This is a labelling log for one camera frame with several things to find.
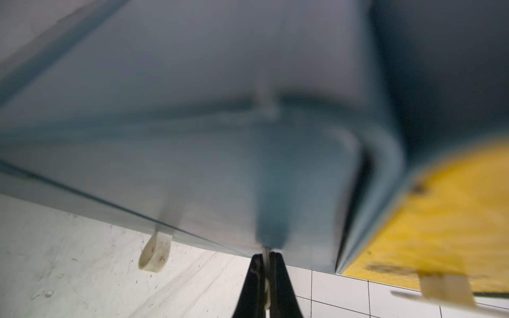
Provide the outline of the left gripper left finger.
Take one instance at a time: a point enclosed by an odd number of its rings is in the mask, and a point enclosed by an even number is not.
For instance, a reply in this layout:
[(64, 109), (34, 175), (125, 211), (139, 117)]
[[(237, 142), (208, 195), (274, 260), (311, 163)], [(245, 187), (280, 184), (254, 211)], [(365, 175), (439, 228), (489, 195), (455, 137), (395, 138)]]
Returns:
[(252, 257), (232, 318), (265, 318), (265, 265), (262, 254)]

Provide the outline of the yellow drawer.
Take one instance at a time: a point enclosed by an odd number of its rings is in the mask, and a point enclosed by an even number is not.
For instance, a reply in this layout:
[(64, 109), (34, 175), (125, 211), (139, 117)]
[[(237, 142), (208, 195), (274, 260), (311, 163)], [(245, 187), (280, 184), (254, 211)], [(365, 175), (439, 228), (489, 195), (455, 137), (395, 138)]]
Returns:
[(469, 310), (476, 297), (507, 299), (508, 139), (441, 159), (413, 183), (344, 273)]

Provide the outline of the teal drawer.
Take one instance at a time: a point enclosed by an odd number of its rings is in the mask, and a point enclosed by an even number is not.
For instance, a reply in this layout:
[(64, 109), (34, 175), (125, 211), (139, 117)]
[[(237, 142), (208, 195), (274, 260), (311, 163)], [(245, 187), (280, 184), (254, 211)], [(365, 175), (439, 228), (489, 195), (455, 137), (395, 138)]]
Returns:
[(97, 1), (1, 63), (1, 192), (336, 272), (404, 165), (364, 1)]

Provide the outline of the teal drawer cabinet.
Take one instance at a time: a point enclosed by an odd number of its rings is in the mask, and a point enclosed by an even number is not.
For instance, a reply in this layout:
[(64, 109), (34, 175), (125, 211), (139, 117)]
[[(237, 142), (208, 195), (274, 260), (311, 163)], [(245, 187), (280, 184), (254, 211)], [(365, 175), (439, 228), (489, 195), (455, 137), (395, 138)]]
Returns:
[(507, 1), (113, 1), (1, 83), (1, 132), (305, 101), (416, 146), (508, 123)]

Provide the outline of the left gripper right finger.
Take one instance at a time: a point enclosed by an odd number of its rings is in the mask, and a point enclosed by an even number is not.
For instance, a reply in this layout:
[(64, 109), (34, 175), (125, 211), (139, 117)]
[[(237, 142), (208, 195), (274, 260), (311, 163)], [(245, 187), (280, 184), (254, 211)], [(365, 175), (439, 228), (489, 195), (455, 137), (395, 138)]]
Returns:
[(269, 254), (270, 316), (303, 318), (281, 253)]

